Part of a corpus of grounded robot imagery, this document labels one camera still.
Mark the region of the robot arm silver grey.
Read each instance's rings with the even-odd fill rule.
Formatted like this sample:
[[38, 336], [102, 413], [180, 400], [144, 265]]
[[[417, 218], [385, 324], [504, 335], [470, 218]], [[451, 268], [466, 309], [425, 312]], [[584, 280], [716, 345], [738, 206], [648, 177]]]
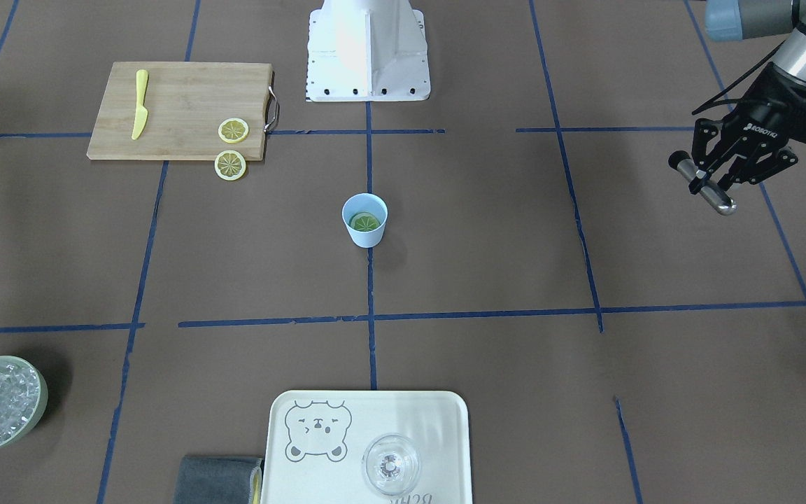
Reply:
[[714, 41], [786, 35], [751, 68], [755, 80], [730, 102], [733, 110], [719, 120], [698, 118], [691, 152], [670, 156], [691, 194], [723, 207], [732, 204], [732, 185], [758, 184], [793, 166], [789, 141], [806, 144], [806, 1], [710, 1], [705, 15]]

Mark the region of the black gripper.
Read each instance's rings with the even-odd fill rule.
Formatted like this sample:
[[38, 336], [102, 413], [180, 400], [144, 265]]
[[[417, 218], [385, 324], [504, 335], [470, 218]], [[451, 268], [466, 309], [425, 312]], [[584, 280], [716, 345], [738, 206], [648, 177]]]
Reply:
[[[705, 188], [727, 197], [735, 184], [757, 185], [796, 165], [798, 156], [788, 146], [806, 144], [806, 84], [769, 63], [739, 99], [725, 99], [725, 92], [697, 107], [698, 114], [714, 106], [733, 105], [722, 119], [698, 118], [691, 155], [692, 177], [688, 190], [701, 195]], [[723, 163], [732, 162], [719, 183], [712, 181]]]

